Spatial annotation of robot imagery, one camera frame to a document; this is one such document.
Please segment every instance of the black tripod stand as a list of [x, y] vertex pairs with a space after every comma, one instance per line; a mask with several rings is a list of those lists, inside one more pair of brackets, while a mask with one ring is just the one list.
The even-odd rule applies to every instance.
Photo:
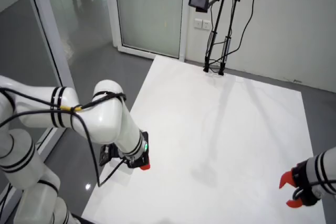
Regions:
[[221, 55], [222, 60], [221, 60], [220, 69], [219, 69], [219, 72], [218, 72], [218, 74], [221, 75], [221, 76], [224, 75], [224, 69], [225, 69], [227, 57], [229, 55], [232, 22], [233, 22], [233, 17], [235, 15], [237, 2], [240, 2], [240, 0], [234, 0], [233, 6], [232, 6], [231, 17], [230, 17], [230, 25], [229, 25], [229, 29], [228, 29], [228, 32], [227, 32], [227, 36], [225, 37], [225, 40], [224, 40], [223, 51], [222, 51], [222, 55]]
[[[189, 0], [189, 5], [192, 7], [196, 7], [197, 12], [207, 13], [207, 10], [217, 1], [220, 1], [220, 0], [211, 0], [210, 2], [209, 0]], [[224, 4], [224, 0], [222, 0], [220, 3], [215, 29], [211, 31], [210, 37], [208, 40], [206, 54], [205, 54], [204, 69], [203, 69], [204, 72], [209, 72], [210, 55], [214, 47], [215, 39], [217, 36], [217, 29], [218, 29], [220, 15], [222, 14], [223, 4]]]

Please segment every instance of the robotic arm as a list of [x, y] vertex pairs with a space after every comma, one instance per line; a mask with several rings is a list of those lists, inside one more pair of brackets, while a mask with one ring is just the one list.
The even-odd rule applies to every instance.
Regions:
[[287, 201], [291, 208], [313, 206], [326, 194], [336, 195], [336, 147], [285, 172], [279, 188], [286, 183], [297, 187], [293, 199]]
[[58, 197], [60, 180], [41, 161], [30, 135], [9, 131], [7, 119], [16, 112], [27, 127], [72, 128], [89, 144], [104, 145], [100, 165], [118, 157], [129, 168], [149, 169], [148, 134], [136, 126], [124, 100], [122, 88], [110, 80], [96, 85], [92, 102], [78, 105], [72, 88], [32, 87], [0, 76], [0, 168], [14, 187], [24, 190], [14, 223], [79, 221]]

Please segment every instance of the microphone stand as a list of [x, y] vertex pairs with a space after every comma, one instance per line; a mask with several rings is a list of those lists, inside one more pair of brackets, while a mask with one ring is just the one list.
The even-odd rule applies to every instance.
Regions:
[[[208, 4], [207, 9], [209, 9], [217, 1], [220, 1], [220, 0], [212, 0], [212, 1], [210, 1], [209, 4]], [[222, 0], [221, 3], [220, 3], [220, 7], [219, 7], [219, 11], [218, 11], [218, 16], [217, 16], [217, 20], [216, 20], [215, 29], [212, 30], [211, 33], [210, 33], [210, 37], [209, 37], [209, 40], [208, 40], [208, 45], [207, 45], [207, 48], [206, 48], [206, 54], [205, 54], [204, 69], [203, 69], [203, 71], [207, 72], [207, 73], [209, 72], [210, 55], [211, 55], [211, 52], [212, 52], [212, 49], [214, 47], [214, 43], [215, 43], [215, 40], [216, 40], [217, 29], [218, 29], [220, 15], [222, 14], [223, 4], [224, 4], [224, 0]]]
[[237, 2], [240, 2], [240, 0], [234, 0], [232, 13], [231, 13], [231, 17], [230, 17], [229, 30], [227, 32], [227, 36], [225, 36], [225, 42], [224, 42], [224, 45], [223, 45], [223, 50], [222, 50], [222, 55], [221, 55], [222, 60], [220, 61], [221, 62], [220, 63], [220, 69], [219, 69], [219, 72], [218, 72], [218, 74], [221, 75], [221, 76], [224, 75], [224, 69], [225, 69], [225, 65], [226, 65], [226, 62], [227, 62], [227, 57], [228, 57], [228, 54], [229, 54], [229, 48], [230, 48], [230, 42], [231, 42], [231, 32], [230, 31], [232, 30], [232, 22], [233, 22], [233, 17], [235, 15]]

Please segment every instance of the black cable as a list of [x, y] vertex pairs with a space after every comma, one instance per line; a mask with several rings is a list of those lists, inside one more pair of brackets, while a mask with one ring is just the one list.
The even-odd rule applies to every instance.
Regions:
[[[246, 28], [247, 28], [248, 24], [250, 23], [250, 21], [251, 21], [251, 19], [252, 19], [252, 17], [253, 17], [253, 12], [254, 12], [254, 2], [255, 2], [255, 0], [252, 0], [252, 11], [251, 11], [251, 16], [250, 16], [248, 22], [247, 22], [246, 25], [245, 25], [245, 28], [244, 28], [244, 30], [243, 30], [243, 33], [241, 34], [241, 38], [240, 38], [240, 42], [239, 42], [239, 46], [238, 46], [235, 50], [229, 52], [229, 53], [227, 54], [227, 56], [230, 55], [230, 54], [233, 54], [234, 52], [236, 52], [236, 51], [239, 50], [239, 48], [240, 48], [240, 46], [241, 46], [241, 43], [242, 43], [242, 41], [243, 41], [243, 36], [244, 36], [245, 31], [246, 31]], [[214, 63], [216, 63], [216, 62], [219, 62], [223, 57], [224, 57], [224, 56], [220, 57], [219, 59], [215, 60], [214, 62], [212, 62], [212, 63], [210, 63], [210, 64], [214, 64]]]
[[3, 213], [3, 211], [4, 211], [4, 208], [5, 208], [5, 204], [6, 204], [7, 197], [8, 197], [8, 195], [9, 195], [9, 192], [10, 192], [11, 189], [12, 189], [12, 185], [11, 185], [11, 183], [9, 183], [9, 184], [8, 184], [8, 188], [7, 188], [7, 192], [6, 192], [5, 196], [2, 198], [2, 200], [0, 201], [0, 204], [2, 204], [2, 205], [1, 205], [1, 210], [0, 210], [0, 220], [1, 220], [2, 213]]
[[98, 187], [102, 186], [102, 184], [100, 183], [100, 179], [99, 179], [98, 164], [97, 164], [97, 161], [96, 161], [96, 157], [94, 155], [95, 153], [94, 153], [94, 150], [93, 150], [93, 145], [92, 145], [91, 137], [90, 137], [90, 134], [89, 134], [89, 130], [88, 130], [83, 118], [78, 113], [75, 113], [73, 111], [68, 111], [68, 110], [32, 110], [32, 111], [25, 111], [25, 112], [14, 114], [14, 115], [10, 116], [9, 118], [7, 118], [5, 121], [0, 123], [0, 128], [3, 127], [5, 124], [9, 123], [10, 121], [12, 121], [12, 120], [14, 120], [14, 119], [16, 119], [20, 116], [23, 116], [23, 115], [49, 114], [49, 113], [50, 114], [58, 114], [58, 113], [69, 114], [71, 116], [75, 116], [80, 121], [80, 123], [82, 124], [82, 127], [84, 129], [87, 141], [89, 143], [89, 148], [90, 148], [90, 152], [91, 152], [91, 156], [92, 156], [92, 160], [93, 160], [93, 164], [94, 164], [94, 171], [95, 171], [95, 174], [96, 174]]
[[126, 158], [124, 157], [120, 163], [113, 169], [113, 171], [106, 177], [106, 179], [104, 179], [104, 181], [100, 184], [100, 186], [102, 186], [103, 184], [105, 184], [106, 181], [109, 180], [109, 178], [116, 172], [116, 170], [118, 170], [119, 166], [121, 166], [123, 163], [125, 163]]
[[17, 95], [19, 95], [21, 97], [24, 97], [24, 98], [27, 98], [27, 99], [30, 99], [30, 100], [33, 100], [33, 101], [36, 101], [36, 102], [39, 102], [39, 103], [43, 103], [43, 104], [51, 106], [51, 107], [57, 107], [57, 108], [59, 108], [59, 106], [57, 104], [54, 104], [54, 103], [51, 103], [51, 102], [46, 102], [44, 100], [41, 100], [41, 99], [38, 99], [38, 98], [35, 98], [35, 97], [31, 97], [30, 95], [23, 94], [23, 93], [18, 92], [18, 91], [14, 90], [14, 89], [0, 87], [0, 91], [11, 92], [11, 93], [17, 94]]

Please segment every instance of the white tabletop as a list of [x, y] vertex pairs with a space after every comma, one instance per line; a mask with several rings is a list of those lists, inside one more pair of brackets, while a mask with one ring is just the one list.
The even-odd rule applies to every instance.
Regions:
[[[93, 190], [97, 224], [324, 224], [322, 203], [291, 209], [281, 175], [312, 156], [301, 93], [157, 56], [131, 110], [151, 169]], [[112, 170], [106, 165], [101, 180]]]

